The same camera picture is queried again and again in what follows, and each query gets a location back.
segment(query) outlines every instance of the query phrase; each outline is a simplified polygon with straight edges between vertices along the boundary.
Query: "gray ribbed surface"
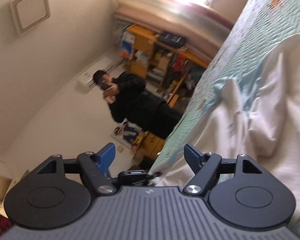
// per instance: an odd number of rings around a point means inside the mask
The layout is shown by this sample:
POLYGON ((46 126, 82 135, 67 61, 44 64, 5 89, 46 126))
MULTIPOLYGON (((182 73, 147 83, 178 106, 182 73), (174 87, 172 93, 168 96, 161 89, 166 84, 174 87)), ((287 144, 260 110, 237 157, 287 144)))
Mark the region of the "gray ribbed surface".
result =
POLYGON ((34 231, 17 226, 0 240, 295 240, 287 228, 246 232, 211 215, 200 198, 182 195, 177 187, 124 187, 100 197, 73 224, 34 231))

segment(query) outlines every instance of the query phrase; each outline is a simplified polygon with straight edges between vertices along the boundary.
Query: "hand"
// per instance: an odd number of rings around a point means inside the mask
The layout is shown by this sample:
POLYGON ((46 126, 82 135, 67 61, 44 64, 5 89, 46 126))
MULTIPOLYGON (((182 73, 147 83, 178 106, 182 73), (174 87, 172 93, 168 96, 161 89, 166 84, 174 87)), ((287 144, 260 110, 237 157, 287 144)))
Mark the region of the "hand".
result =
POLYGON ((106 98, 106 97, 113 97, 117 94, 119 94, 119 88, 118 88, 118 85, 117 84, 113 84, 111 83, 112 86, 109 87, 107 90, 105 90, 103 92, 103 97, 106 98))
POLYGON ((103 99, 110 105, 115 101, 115 97, 104 97, 103 99))

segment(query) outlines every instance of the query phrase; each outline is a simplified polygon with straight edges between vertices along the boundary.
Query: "blue lever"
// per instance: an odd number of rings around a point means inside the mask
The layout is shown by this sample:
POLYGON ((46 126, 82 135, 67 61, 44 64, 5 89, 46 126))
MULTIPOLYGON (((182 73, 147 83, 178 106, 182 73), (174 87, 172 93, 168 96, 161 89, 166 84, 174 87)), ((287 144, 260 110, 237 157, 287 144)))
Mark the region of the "blue lever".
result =
POLYGON ((202 156, 204 156, 204 154, 197 150, 193 145, 187 143, 184 147, 184 156, 191 170, 194 174, 197 174, 203 167, 202 156))
POLYGON ((98 156, 97 168, 102 174, 105 174, 115 158, 115 145, 108 143, 96 155, 98 156))

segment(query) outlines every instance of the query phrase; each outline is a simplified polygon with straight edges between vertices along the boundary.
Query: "white blanket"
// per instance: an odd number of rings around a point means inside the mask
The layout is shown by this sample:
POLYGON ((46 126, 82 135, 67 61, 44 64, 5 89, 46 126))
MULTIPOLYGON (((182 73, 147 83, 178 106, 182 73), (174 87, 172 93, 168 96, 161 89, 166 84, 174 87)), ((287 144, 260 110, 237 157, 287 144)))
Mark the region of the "white blanket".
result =
MULTIPOLYGON (((258 68, 260 78, 248 86, 235 77, 223 79, 220 103, 202 115, 184 143, 224 158, 250 155, 293 192, 297 207, 292 222, 296 222, 300 220, 300 33, 280 42, 258 68)), ((194 176, 182 150, 175 163, 163 161, 154 171, 163 172, 158 186, 183 187, 194 176)))

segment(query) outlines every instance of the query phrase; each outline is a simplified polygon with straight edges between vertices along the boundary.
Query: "metal screw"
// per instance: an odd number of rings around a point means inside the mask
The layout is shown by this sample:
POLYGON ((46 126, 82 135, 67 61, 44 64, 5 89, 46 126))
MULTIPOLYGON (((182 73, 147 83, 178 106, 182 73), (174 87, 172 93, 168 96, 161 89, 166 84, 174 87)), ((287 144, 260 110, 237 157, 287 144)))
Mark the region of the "metal screw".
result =
POLYGON ((186 192, 188 192, 189 194, 196 194, 199 193, 201 191, 201 188, 197 185, 189 185, 188 187, 186 187, 186 192))
POLYGON ((98 191, 102 194, 109 194, 114 191, 114 188, 110 185, 102 185, 98 187, 98 191))

